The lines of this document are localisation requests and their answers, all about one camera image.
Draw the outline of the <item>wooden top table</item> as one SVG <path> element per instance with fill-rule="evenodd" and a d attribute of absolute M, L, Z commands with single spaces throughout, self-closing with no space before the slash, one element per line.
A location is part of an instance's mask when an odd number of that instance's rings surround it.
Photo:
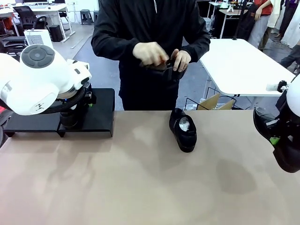
<path fill-rule="evenodd" d="M 225 28 L 225 22 L 227 19 L 232 18 L 233 16 L 239 16 L 240 19 L 242 18 L 242 16 L 247 12 L 247 9 L 220 9 L 219 12 L 223 13 L 224 19 L 223 19 L 223 24 L 222 24 L 222 29 L 221 29 L 221 33 L 219 38 L 222 39 L 223 37 L 223 33 L 224 33 L 224 28 Z"/>

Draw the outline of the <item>person's right forearm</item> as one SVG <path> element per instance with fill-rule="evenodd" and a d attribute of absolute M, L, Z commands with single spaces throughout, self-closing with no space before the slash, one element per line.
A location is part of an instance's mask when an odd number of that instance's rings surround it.
<path fill-rule="evenodd" d="M 131 40 L 122 39 L 105 33 L 104 30 L 94 30 L 91 46 L 98 57 L 110 60 L 132 60 L 133 48 L 139 43 L 135 38 Z"/>

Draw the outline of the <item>person in dark trousers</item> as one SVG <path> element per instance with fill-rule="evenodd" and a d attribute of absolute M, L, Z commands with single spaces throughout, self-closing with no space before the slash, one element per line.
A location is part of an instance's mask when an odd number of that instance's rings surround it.
<path fill-rule="evenodd" d="M 300 65 L 300 45 L 295 45 L 289 55 L 284 57 L 279 64 L 284 68 L 288 68 L 294 62 Z"/>

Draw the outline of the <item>black computer tower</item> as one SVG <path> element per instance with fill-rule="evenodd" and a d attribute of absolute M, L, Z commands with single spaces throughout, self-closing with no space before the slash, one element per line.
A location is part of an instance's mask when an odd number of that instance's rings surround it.
<path fill-rule="evenodd" d="M 63 35 L 59 25 L 52 25 L 48 28 L 53 42 L 60 42 L 63 40 Z"/>

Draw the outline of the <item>white air purifier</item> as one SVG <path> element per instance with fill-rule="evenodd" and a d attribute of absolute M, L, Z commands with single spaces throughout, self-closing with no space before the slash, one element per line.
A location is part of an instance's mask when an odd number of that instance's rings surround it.
<path fill-rule="evenodd" d="M 39 30 L 39 29 L 25 30 L 24 35 L 28 46 L 46 45 L 53 49 L 53 44 L 48 30 Z"/>

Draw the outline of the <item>black velcro strap shoe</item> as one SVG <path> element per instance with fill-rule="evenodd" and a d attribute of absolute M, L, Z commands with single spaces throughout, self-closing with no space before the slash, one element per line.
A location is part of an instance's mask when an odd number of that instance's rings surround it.
<path fill-rule="evenodd" d="M 188 117 L 190 127 L 187 132 L 184 132 L 179 127 L 179 121 L 182 117 Z M 169 119 L 169 128 L 175 136 L 178 146 L 181 151 L 190 153 L 194 150 L 197 141 L 196 126 L 193 119 L 187 115 L 182 109 L 174 108 Z"/>
<path fill-rule="evenodd" d="M 154 65 L 144 66 L 142 63 L 140 64 L 140 66 L 148 70 L 150 73 L 161 77 L 163 81 L 170 82 L 170 81 L 180 80 L 184 76 L 187 70 L 186 68 L 181 72 L 179 72 L 178 70 L 174 71 L 173 70 L 174 63 L 175 63 L 175 59 L 168 60 L 165 64 L 161 64 L 159 66 L 154 66 Z"/>

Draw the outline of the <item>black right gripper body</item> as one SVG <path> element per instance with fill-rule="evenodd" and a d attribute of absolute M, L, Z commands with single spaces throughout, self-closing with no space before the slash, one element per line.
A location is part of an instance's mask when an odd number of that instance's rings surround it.
<path fill-rule="evenodd" d="M 300 144 L 300 117 L 283 106 L 279 113 L 281 136 L 288 138 L 293 144 Z"/>

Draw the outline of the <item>white table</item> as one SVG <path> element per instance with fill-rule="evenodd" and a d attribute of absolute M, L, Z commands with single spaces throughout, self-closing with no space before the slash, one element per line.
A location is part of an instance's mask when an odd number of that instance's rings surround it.
<path fill-rule="evenodd" d="M 230 97 L 246 97 L 250 109 L 263 97 L 279 97 L 278 91 L 268 91 L 267 85 L 290 82 L 294 74 L 243 39 L 211 39 L 210 49 L 201 58 L 208 76 L 203 97 L 212 83 L 218 91 Z"/>

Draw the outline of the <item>person's left forearm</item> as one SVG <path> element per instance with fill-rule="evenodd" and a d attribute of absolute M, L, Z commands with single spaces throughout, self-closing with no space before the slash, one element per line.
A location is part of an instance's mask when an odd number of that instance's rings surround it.
<path fill-rule="evenodd" d="M 184 47 L 184 50 L 189 53 L 191 63 L 197 62 L 210 49 L 210 36 L 203 35 L 191 44 Z"/>

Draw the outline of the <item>black office chair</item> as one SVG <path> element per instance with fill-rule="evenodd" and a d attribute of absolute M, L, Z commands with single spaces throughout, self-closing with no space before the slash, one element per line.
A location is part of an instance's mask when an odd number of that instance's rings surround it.
<path fill-rule="evenodd" d="M 19 15 L 19 20 L 24 30 L 47 29 L 46 16 L 37 17 L 29 6 L 18 6 L 13 7 L 13 9 Z"/>
<path fill-rule="evenodd" d="M 26 47 L 25 36 L 10 36 L 0 39 L 0 53 L 17 55 Z"/>

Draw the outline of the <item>white paper shoe stuffing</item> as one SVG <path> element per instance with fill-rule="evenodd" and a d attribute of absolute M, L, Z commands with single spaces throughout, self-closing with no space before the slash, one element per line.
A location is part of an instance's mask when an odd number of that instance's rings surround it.
<path fill-rule="evenodd" d="M 189 119 L 188 117 L 182 117 L 179 121 L 179 127 L 182 131 L 187 132 L 190 127 Z"/>

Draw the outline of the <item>person in red shirt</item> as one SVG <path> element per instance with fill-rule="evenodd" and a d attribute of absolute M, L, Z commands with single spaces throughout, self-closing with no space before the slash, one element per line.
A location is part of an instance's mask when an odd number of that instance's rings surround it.
<path fill-rule="evenodd" d="M 248 42 L 257 49 L 263 50 L 265 39 L 268 37 L 268 21 L 273 10 L 271 0 L 254 0 L 257 7 L 255 23 L 248 38 Z"/>

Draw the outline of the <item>person in black jacket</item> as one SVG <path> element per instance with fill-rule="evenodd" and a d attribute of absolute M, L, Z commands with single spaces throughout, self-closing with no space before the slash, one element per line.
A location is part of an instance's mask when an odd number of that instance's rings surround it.
<path fill-rule="evenodd" d="M 175 49 L 209 35 L 196 0 L 100 0 L 94 30 L 139 43 L 157 42 L 171 59 Z M 168 111 L 176 107 L 179 80 L 165 82 L 139 59 L 118 61 L 119 96 L 126 111 Z"/>

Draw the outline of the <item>white office desk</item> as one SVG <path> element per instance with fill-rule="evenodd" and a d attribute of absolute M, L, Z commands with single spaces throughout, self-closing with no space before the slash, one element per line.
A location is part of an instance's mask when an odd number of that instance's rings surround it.
<path fill-rule="evenodd" d="M 35 15 L 45 15 L 51 18 L 53 24 L 58 24 L 60 26 L 60 30 L 63 36 L 63 39 L 61 40 L 61 43 L 66 42 L 73 34 L 75 34 L 75 31 L 72 29 L 72 25 L 70 23 L 70 19 L 68 16 L 68 4 L 61 3 L 61 4 L 50 4 L 45 5 L 43 3 L 38 3 L 39 6 L 35 6 L 33 4 L 19 4 L 18 6 L 28 6 L 31 8 L 32 12 Z M 65 12 L 66 18 L 68 22 L 68 28 L 64 27 L 64 23 L 61 20 L 59 12 Z M 16 29 L 17 36 L 19 35 L 19 32 L 16 28 L 15 19 L 17 12 L 13 9 L 13 5 L 9 4 L 7 7 L 4 6 L 3 9 L 0 9 L 0 19 L 3 18 L 12 18 L 12 24 L 14 28 Z"/>

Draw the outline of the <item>black shoe stand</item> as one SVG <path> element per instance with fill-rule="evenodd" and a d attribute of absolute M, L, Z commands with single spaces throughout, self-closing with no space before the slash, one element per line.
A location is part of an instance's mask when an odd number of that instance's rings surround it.
<path fill-rule="evenodd" d="M 74 128 L 60 125 L 58 135 L 64 137 L 69 132 L 104 132 L 113 135 L 113 120 L 115 109 L 115 91 L 111 88 L 93 88 L 95 103 L 86 107 L 83 117 Z"/>
<path fill-rule="evenodd" d="M 8 137 L 12 137 L 15 133 L 57 133 L 59 126 L 59 113 L 30 116 L 13 113 L 3 128 L 3 132 Z"/>

